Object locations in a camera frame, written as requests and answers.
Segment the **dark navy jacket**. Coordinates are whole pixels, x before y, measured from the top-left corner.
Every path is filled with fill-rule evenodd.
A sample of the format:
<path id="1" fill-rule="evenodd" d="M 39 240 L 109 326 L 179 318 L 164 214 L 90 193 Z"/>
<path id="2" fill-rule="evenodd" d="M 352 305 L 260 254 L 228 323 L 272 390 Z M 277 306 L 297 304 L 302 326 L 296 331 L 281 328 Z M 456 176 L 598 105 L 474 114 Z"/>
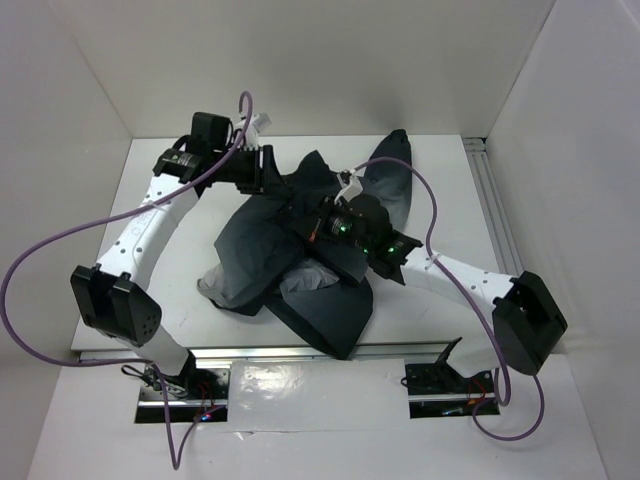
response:
<path id="1" fill-rule="evenodd" d="M 284 178 L 292 198 L 251 196 L 214 242 L 218 264 L 196 283 L 217 308 L 254 316 L 267 308 L 311 347 L 346 360 L 373 313 L 364 255 L 333 242 L 307 248 L 289 219 L 338 193 L 338 175 L 317 151 Z"/>

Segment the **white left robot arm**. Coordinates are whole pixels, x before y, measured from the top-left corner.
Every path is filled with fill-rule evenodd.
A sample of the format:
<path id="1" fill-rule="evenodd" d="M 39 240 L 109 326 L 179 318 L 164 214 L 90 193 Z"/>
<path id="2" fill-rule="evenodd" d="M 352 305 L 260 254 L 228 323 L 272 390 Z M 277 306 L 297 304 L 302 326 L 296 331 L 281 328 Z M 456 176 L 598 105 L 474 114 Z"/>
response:
<path id="1" fill-rule="evenodd" d="M 190 133 L 156 161 L 141 213 L 94 266 L 77 266 L 71 275 L 84 324 L 150 361 L 154 381 L 176 399 L 206 392 L 217 378 L 198 368 L 194 354 L 162 327 L 161 306 L 147 292 L 152 273 L 205 189 L 224 182 L 245 194 L 262 194 L 277 180 L 273 149 L 258 142 L 269 123 L 264 113 L 242 117 L 238 124 L 194 114 Z"/>

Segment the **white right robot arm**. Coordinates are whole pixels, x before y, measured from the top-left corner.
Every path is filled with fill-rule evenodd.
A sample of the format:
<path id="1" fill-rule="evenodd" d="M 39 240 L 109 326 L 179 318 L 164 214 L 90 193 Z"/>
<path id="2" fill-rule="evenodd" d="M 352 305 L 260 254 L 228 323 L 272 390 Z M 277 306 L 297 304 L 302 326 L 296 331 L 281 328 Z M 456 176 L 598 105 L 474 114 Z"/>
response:
<path id="1" fill-rule="evenodd" d="M 448 392 L 460 391 L 472 376 L 501 366 L 537 375 L 568 328 L 538 275 L 494 273 L 430 250 L 395 230 L 387 210 L 370 195 L 349 202 L 325 198 L 299 231 L 310 243 L 353 247 L 378 276 L 437 294 L 479 316 L 488 339 L 455 340 L 441 356 L 436 379 Z"/>

